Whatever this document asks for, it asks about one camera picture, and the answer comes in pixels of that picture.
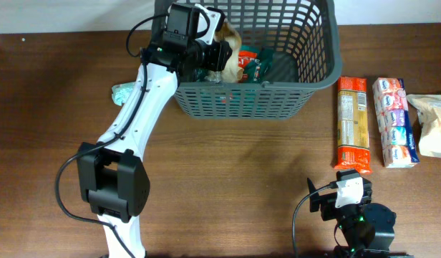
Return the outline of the beige Pantree snack bag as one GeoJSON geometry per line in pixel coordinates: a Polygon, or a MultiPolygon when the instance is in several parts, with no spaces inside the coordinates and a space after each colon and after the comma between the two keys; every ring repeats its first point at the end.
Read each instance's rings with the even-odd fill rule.
{"type": "Polygon", "coordinates": [[[220,72],[208,70],[205,79],[211,82],[237,83],[243,76],[243,68],[238,66],[238,57],[242,45],[240,34],[228,21],[225,21],[220,31],[215,33],[215,40],[227,41],[232,49],[232,55],[226,62],[224,70],[220,72]]]}

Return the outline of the green Nescafe coffee bag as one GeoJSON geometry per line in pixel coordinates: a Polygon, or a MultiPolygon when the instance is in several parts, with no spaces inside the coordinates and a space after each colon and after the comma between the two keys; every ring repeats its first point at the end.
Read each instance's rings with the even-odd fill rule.
{"type": "MultiPolygon", "coordinates": [[[[202,86],[188,93],[188,107],[197,116],[251,116],[254,110],[262,113],[267,106],[270,92],[261,92],[259,86],[271,71],[273,51],[242,46],[238,66],[243,76],[237,83],[214,82],[214,86],[202,86]]],[[[208,70],[198,69],[195,80],[209,83],[208,70]]]]}

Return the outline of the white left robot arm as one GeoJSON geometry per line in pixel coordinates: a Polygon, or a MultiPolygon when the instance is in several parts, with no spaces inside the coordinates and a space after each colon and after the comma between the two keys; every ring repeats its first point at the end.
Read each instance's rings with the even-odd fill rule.
{"type": "Polygon", "coordinates": [[[83,143],[76,162],[82,200],[105,229],[108,257],[144,257],[139,215],[150,193],[145,146],[158,117],[180,85],[199,68],[224,69],[229,43],[215,39],[225,14],[201,4],[173,3],[163,28],[140,50],[132,92],[95,144],[83,143]]]}

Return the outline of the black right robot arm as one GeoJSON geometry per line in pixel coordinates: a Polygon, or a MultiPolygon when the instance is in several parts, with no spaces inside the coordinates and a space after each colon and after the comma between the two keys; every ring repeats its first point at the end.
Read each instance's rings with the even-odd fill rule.
{"type": "Polygon", "coordinates": [[[309,209],[319,212],[323,221],[335,220],[346,245],[334,247],[334,257],[400,258],[404,252],[391,252],[397,215],[383,204],[372,201],[372,182],[355,169],[338,171],[336,180],[316,188],[311,180],[309,209]]]}

